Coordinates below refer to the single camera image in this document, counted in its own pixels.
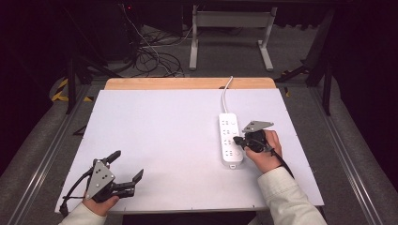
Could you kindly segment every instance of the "white sleeve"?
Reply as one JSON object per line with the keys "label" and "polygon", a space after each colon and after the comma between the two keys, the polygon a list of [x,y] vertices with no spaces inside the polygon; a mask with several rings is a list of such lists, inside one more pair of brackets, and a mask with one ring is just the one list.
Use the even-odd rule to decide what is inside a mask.
{"label": "white sleeve", "polygon": [[275,225],[326,224],[319,211],[288,171],[281,167],[258,178],[258,184]]}
{"label": "white sleeve", "polygon": [[80,202],[59,225],[103,225],[105,219],[106,217],[91,212]]}

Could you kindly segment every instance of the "white cable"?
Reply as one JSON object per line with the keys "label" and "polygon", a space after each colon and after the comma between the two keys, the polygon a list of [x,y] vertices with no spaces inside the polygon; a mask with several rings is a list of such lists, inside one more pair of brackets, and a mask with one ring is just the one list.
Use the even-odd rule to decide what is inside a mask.
{"label": "white cable", "polygon": [[226,106],[225,106],[225,91],[229,86],[229,83],[232,81],[232,79],[234,79],[233,76],[231,76],[231,78],[229,79],[228,83],[226,84],[226,86],[224,87],[224,90],[222,91],[222,105],[224,107],[224,112],[228,113],[228,111],[226,110]]}
{"label": "white cable", "polygon": [[131,25],[134,27],[135,31],[137,32],[137,34],[141,37],[141,39],[146,43],[146,45],[151,48],[153,50],[153,52],[155,52],[156,56],[157,56],[157,65],[159,64],[160,61],[160,57],[158,52],[156,52],[156,50],[146,41],[146,39],[140,34],[140,32],[138,31],[137,27],[135,26],[135,24],[129,19],[129,16],[126,13],[126,9],[124,8],[123,4],[119,4],[120,7],[122,7],[123,12],[126,16],[126,19],[131,23]]}

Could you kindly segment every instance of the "metal frame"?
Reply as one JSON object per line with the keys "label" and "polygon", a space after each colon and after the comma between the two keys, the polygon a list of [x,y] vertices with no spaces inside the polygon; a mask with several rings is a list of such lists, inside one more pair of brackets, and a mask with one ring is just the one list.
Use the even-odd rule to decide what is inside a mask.
{"label": "metal frame", "polygon": [[273,70],[269,58],[267,43],[275,20],[277,8],[271,12],[224,12],[224,11],[197,11],[193,6],[192,11],[192,44],[190,70],[196,70],[199,40],[197,38],[198,27],[266,27],[262,40],[258,40],[258,47],[263,56],[267,71]]}

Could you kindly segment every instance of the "power outlet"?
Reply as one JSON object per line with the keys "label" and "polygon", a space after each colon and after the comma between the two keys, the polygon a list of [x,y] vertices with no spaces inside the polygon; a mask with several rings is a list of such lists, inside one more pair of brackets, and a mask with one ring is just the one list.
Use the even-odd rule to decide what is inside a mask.
{"label": "power outlet", "polygon": [[233,113],[219,115],[220,135],[222,145],[222,164],[235,169],[243,161],[243,152],[234,142],[234,137],[239,136],[237,116]]}

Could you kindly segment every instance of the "human hand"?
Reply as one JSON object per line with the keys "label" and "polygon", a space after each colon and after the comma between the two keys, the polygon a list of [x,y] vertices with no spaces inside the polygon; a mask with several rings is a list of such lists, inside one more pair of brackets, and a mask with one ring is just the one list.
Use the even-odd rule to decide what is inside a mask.
{"label": "human hand", "polygon": [[109,198],[105,202],[96,203],[94,200],[83,198],[83,204],[87,207],[91,212],[97,214],[98,216],[105,217],[108,214],[108,210],[110,210],[114,205],[119,201],[118,196],[113,196]]}
{"label": "human hand", "polygon": [[[274,148],[275,152],[282,156],[282,147],[279,143],[278,134],[275,130],[264,130],[268,144]],[[271,155],[270,152],[256,153],[249,147],[245,147],[246,156],[250,158],[261,173],[267,173],[281,165],[281,162]]]}

